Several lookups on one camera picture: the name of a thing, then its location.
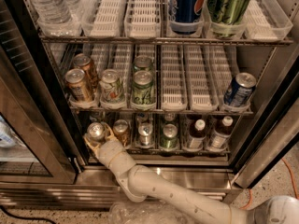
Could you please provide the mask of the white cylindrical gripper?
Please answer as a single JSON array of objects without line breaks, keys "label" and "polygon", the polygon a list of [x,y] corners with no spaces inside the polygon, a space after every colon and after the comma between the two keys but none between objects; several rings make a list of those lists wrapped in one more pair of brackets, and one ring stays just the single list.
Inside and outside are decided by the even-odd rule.
[{"label": "white cylindrical gripper", "polygon": [[121,176],[136,166],[135,160],[128,154],[124,146],[113,133],[111,127],[103,122],[105,128],[105,142],[102,146],[93,141],[87,134],[83,135],[86,146],[95,154],[96,158],[106,166],[114,176]]}]

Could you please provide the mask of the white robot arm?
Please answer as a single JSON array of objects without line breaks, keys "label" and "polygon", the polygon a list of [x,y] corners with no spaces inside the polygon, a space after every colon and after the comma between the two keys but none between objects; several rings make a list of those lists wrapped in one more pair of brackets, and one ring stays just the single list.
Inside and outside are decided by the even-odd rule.
[{"label": "white robot arm", "polygon": [[154,197],[201,224],[299,224],[299,200],[293,197],[275,196],[251,210],[242,210],[165,180],[148,167],[138,165],[104,122],[89,125],[84,140],[133,202]]}]

